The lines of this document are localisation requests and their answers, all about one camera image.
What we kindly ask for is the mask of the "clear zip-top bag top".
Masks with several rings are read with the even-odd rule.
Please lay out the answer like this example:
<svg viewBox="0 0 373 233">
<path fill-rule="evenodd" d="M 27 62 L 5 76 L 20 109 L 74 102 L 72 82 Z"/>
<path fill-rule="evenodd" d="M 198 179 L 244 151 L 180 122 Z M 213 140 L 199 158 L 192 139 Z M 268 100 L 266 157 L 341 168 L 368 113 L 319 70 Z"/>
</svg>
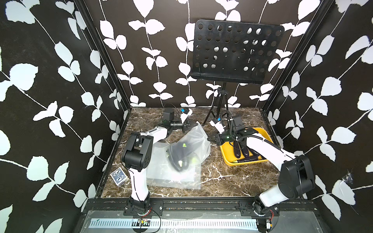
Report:
<svg viewBox="0 0 373 233">
<path fill-rule="evenodd" d="M 211 142 L 199 122 L 167 149 L 167 158 L 176 172 L 184 172 L 190 166 L 199 165 L 210 155 Z"/>
</svg>

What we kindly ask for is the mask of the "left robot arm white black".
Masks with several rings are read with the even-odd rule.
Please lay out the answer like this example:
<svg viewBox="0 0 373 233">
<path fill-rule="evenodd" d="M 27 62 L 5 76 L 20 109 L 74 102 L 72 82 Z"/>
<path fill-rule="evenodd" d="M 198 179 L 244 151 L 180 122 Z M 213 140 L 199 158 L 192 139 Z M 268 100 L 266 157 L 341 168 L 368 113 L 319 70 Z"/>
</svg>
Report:
<svg viewBox="0 0 373 233">
<path fill-rule="evenodd" d="M 153 144 L 167 138 L 174 130 L 184 132 L 196 127 L 196 122 L 164 121 L 162 124 L 146 132 L 132 132 L 127 140 L 121 162 L 129 171 L 132 194 L 128 204 L 140 215 L 150 211 L 150 192 L 147 187 L 146 168 L 148 167 L 153 150 Z"/>
</svg>

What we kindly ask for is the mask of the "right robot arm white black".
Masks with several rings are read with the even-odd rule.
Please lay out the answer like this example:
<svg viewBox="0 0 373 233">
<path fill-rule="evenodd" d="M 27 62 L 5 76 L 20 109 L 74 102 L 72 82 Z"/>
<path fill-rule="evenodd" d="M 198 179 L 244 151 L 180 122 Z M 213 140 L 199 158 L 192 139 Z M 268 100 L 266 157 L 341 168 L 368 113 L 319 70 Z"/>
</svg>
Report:
<svg viewBox="0 0 373 233">
<path fill-rule="evenodd" d="M 254 198 L 253 208 L 259 215 L 276 204 L 301 197 L 315 187 L 315 176 L 308 157 L 278 147 L 254 128 L 237 133 L 217 133 L 208 140 L 218 146 L 226 142 L 243 143 L 255 154 L 264 156 L 280 171 L 277 185 Z"/>
</svg>

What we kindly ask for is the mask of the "stack of clear zip-top bags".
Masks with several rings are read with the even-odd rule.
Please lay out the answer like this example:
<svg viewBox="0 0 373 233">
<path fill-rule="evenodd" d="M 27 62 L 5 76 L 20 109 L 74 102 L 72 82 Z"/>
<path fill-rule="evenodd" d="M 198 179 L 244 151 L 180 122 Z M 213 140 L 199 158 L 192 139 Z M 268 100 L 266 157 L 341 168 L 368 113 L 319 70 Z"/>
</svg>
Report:
<svg viewBox="0 0 373 233">
<path fill-rule="evenodd" d="M 177 171 L 169 159 L 167 143 L 155 143 L 151 161 L 147 167 L 147 186 L 159 186 L 182 189 L 201 188 L 201 165 L 188 165 Z"/>
</svg>

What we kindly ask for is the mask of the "yellow plastic tray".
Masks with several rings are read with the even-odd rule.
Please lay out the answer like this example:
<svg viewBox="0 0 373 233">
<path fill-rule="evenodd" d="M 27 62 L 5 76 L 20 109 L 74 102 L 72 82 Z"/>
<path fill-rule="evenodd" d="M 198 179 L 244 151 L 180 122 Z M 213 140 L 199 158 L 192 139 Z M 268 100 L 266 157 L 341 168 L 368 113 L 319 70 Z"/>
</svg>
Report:
<svg viewBox="0 0 373 233">
<path fill-rule="evenodd" d="M 265 139 L 273 143 L 270 135 L 267 133 L 266 130 L 259 127 L 254 127 L 254 130 L 256 130 L 261 136 L 263 136 Z M 224 139 L 228 139 L 228 134 L 223 133 L 222 134 Z M 249 159 L 246 159 L 242 152 L 240 152 L 240 157 L 237 158 L 236 154 L 234 152 L 235 148 L 230 144 L 230 142 L 226 141 L 220 146 L 220 151 L 222 153 L 224 162 L 228 166 L 241 166 L 241 165 L 250 165 L 250 164 L 257 164 L 262 162 L 267 162 L 264 157 L 262 156 L 255 156 L 251 152 L 249 152 Z"/>
</svg>

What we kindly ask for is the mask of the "black perforated music stand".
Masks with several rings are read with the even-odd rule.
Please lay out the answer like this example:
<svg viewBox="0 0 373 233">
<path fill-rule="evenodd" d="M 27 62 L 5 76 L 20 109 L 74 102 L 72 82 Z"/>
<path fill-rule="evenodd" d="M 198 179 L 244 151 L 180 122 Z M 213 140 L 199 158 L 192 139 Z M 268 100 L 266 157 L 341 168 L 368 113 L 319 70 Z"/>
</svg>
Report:
<svg viewBox="0 0 373 233">
<path fill-rule="evenodd" d="M 281 25 L 200 19 L 194 31 L 190 75 L 197 80 L 222 82 L 208 115 L 218 119 L 229 108 L 227 83 L 263 84 L 280 44 Z"/>
</svg>

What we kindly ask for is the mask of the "small printed card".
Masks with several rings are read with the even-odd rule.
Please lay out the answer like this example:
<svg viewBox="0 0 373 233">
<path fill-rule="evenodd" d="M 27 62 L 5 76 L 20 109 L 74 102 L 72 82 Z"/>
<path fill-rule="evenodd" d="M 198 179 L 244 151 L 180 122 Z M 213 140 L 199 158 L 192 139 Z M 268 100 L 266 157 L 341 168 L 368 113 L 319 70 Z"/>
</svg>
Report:
<svg viewBox="0 0 373 233">
<path fill-rule="evenodd" d="M 112 173 L 110 173 L 112 180 L 116 186 L 121 186 L 128 181 L 128 176 L 125 174 L 122 168 L 117 168 Z"/>
</svg>

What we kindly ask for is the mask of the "white perforated strip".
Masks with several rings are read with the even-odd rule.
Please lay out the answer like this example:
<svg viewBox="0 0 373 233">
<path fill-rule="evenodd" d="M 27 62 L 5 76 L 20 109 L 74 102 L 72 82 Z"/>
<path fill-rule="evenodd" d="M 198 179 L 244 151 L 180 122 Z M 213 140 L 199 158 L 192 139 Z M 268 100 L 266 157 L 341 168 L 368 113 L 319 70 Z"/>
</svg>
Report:
<svg viewBox="0 0 373 233">
<path fill-rule="evenodd" d="M 129 219 L 93 218 L 89 229 L 239 229 L 257 230 L 255 219 Z"/>
</svg>

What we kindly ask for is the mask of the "black front mounting rail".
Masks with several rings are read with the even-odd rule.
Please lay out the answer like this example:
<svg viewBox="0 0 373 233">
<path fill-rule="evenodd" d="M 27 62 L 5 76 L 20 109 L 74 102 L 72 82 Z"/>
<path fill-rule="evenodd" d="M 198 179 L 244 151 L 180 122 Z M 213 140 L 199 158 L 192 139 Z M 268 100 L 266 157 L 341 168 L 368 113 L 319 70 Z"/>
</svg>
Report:
<svg viewBox="0 0 373 233">
<path fill-rule="evenodd" d="M 83 210 L 89 211 L 118 211 L 123 216 L 138 216 L 152 210 L 151 216 L 156 213 L 165 216 L 168 211 L 197 211 L 197 212 L 229 212 L 238 211 L 241 216 L 270 217 L 280 216 L 284 212 L 301 211 L 317 212 L 316 205 L 309 200 L 288 200 L 272 207 L 264 207 L 262 213 L 257 215 L 254 209 L 254 198 L 251 197 L 197 197 L 197 198 L 150 198 L 145 209 L 130 204 L 127 198 L 89 199 Z"/>
</svg>

